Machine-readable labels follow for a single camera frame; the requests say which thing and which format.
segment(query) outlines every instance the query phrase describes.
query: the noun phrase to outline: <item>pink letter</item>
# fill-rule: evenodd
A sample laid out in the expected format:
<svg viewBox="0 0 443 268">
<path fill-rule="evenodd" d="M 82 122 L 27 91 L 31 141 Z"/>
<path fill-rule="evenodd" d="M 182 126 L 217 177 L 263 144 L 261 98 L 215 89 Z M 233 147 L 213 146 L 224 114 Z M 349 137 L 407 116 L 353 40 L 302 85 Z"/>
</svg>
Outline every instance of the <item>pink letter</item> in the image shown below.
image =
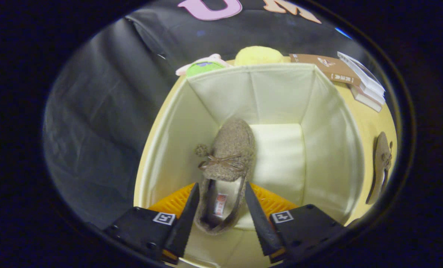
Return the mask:
<svg viewBox="0 0 443 268">
<path fill-rule="evenodd" d="M 185 7 L 193 17 L 199 20 L 219 20 L 226 17 L 232 17 L 243 9 L 238 0 L 223 0 L 226 8 L 223 10 L 211 10 L 202 0 L 185 0 L 179 3 L 179 7 Z"/>
</svg>

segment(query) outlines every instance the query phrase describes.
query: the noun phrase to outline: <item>book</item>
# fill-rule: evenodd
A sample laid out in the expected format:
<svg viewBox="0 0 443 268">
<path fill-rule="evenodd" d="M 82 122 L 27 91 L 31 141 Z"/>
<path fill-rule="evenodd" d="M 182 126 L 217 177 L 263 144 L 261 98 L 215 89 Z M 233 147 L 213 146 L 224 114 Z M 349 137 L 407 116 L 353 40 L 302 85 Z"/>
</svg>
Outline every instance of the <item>book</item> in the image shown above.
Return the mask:
<svg viewBox="0 0 443 268">
<path fill-rule="evenodd" d="M 289 54 L 292 63 L 313 63 L 330 79 L 360 86 L 359 76 L 342 60 L 310 54 Z"/>
<path fill-rule="evenodd" d="M 368 95 L 365 95 L 360 87 L 354 85 L 349 85 L 349 87 L 352 95 L 354 96 L 354 99 L 374 109 L 376 112 L 380 112 L 382 110 L 382 105 Z"/>
<path fill-rule="evenodd" d="M 348 56 L 344 53 L 337 51 L 337 56 L 349 66 L 352 71 L 357 74 L 360 78 L 360 85 L 358 85 L 362 91 L 366 94 L 385 103 L 385 89 L 380 84 L 380 82 L 375 78 L 375 76 L 365 67 L 362 63 L 356 59 Z"/>
</svg>

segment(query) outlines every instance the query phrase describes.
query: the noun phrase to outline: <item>slipper insole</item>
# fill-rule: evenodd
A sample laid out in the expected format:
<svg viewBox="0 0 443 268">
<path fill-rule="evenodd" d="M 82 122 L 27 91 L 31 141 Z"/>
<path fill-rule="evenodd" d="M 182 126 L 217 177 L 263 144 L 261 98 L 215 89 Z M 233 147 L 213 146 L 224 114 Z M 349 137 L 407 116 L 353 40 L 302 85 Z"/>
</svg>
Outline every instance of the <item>slipper insole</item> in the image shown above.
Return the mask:
<svg viewBox="0 0 443 268">
<path fill-rule="evenodd" d="M 206 221 L 210 226 L 217 226 L 237 207 L 241 177 L 233 182 L 211 181 L 208 187 Z"/>
</svg>

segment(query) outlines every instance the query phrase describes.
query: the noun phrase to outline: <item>yellow plush toy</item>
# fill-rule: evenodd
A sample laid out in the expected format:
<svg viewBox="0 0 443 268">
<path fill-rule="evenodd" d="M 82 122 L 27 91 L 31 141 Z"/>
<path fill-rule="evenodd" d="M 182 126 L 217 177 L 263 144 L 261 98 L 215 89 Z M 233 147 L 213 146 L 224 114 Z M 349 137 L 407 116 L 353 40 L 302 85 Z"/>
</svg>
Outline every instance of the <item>yellow plush toy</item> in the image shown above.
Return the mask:
<svg viewBox="0 0 443 268">
<path fill-rule="evenodd" d="M 252 66 L 255 64 L 266 64 L 266 63 L 284 63 L 286 60 L 283 55 L 276 49 L 252 46 L 245 47 L 235 58 L 235 66 Z"/>
</svg>

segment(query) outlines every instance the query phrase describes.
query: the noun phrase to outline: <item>white book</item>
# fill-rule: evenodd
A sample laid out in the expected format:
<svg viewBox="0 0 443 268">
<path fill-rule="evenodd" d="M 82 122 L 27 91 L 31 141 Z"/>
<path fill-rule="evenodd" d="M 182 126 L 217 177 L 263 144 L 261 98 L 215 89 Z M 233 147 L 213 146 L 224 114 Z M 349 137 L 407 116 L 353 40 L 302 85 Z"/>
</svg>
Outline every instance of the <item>white book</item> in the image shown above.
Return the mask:
<svg viewBox="0 0 443 268">
<path fill-rule="evenodd" d="M 354 99 L 356 99 L 357 101 L 362 102 L 364 105 L 367 105 L 368 107 L 374 109 L 376 112 L 380 112 L 382 110 L 382 105 L 380 105 L 379 103 L 370 99 L 369 97 L 362 95 L 362 93 L 359 92 L 358 89 L 359 88 L 356 86 L 350 87 L 350 90 L 352 92 L 352 95 L 354 96 Z"/>
<path fill-rule="evenodd" d="M 380 104 L 380 105 L 385 104 L 385 98 L 383 96 L 380 96 L 377 93 L 374 93 L 371 90 L 366 89 L 365 85 L 363 85 L 363 83 L 360 83 L 360 86 L 357 87 L 357 90 L 360 90 L 362 95 L 368 96 L 369 98 L 378 102 L 378 104 Z"/>
<path fill-rule="evenodd" d="M 382 104 L 385 103 L 385 89 L 380 84 L 380 82 L 375 78 L 375 76 L 365 67 L 362 63 L 356 59 L 348 56 L 344 53 L 337 51 L 337 56 L 346 63 L 354 72 L 357 74 L 361 80 L 360 88 L 362 91 L 371 96 L 372 98 L 378 100 Z"/>
</svg>

